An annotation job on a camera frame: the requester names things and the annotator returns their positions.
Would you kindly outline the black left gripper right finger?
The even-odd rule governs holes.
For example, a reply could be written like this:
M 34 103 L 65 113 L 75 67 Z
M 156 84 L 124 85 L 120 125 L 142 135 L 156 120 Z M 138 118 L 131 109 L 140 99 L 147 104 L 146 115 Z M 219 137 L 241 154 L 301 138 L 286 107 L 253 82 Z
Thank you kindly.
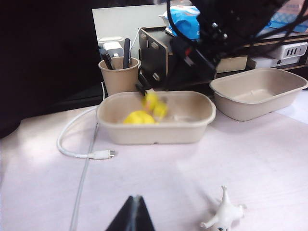
M 145 200 L 142 196 L 134 198 L 133 230 L 134 231 L 155 231 Z

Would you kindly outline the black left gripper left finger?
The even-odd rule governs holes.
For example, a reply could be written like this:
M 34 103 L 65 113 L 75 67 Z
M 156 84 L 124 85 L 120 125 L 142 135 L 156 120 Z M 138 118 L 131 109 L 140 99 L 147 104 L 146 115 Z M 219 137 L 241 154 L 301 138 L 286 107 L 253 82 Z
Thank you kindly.
M 135 200 L 129 196 L 106 231 L 134 231 L 135 230 Z

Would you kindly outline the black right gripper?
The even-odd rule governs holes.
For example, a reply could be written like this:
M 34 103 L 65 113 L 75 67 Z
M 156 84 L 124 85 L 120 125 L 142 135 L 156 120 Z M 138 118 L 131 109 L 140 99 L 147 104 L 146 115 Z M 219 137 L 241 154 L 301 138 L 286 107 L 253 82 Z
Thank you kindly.
M 170 45 L 178 63 L 195 75 L 194 79 L 213 79 L 221 61 L 218 49 L 228 38 L 218 20 L 202 13 L 171 13 L 169 27 L 174 36 Z

